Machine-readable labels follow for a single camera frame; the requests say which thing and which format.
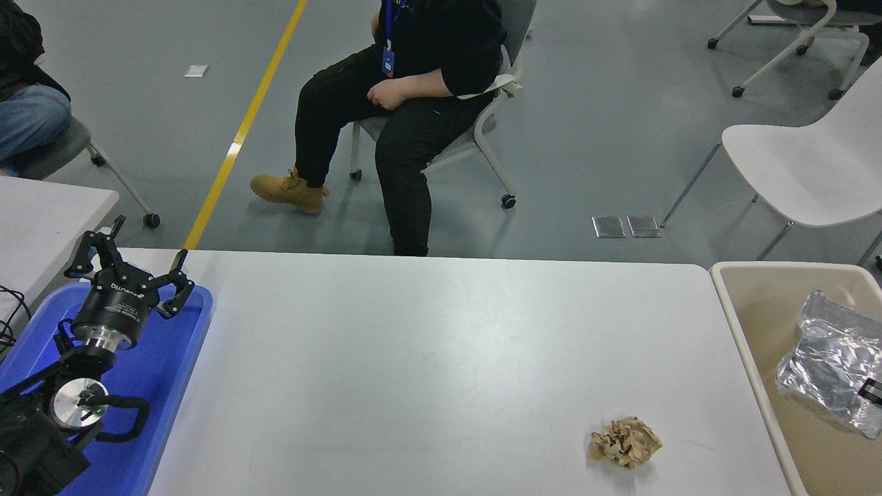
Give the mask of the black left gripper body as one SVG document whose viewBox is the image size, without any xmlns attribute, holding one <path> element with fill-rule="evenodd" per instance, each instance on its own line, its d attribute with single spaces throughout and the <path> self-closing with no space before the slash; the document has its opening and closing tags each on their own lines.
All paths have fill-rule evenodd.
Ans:
<svg viewBox="0 0 882 496">
<path fill-rule="evenodd" d="M 141 288 L 144 280 L 127 276 L 121 280 L 111 270 L 101 270 L 72 323 L 81 341 L 94 330 L 111 330 L 123 336 L 125 345 L 137 345 L 151 310 L 158 305 L 158 290 Z"/>
</svg>

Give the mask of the person's left hand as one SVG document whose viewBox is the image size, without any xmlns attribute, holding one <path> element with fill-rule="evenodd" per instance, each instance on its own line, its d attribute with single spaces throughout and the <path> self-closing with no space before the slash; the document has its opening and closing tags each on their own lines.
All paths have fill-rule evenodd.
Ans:
<svg viewBox="0 0 882 496">
<path fill-rule="evenodd" d="M 409 76 L 402 79 L 385 79 L 369 88 L 367 99 L 384 110 L 396 110 L 404 101 L 411 98 L 411 83 Z"/>
</svg>

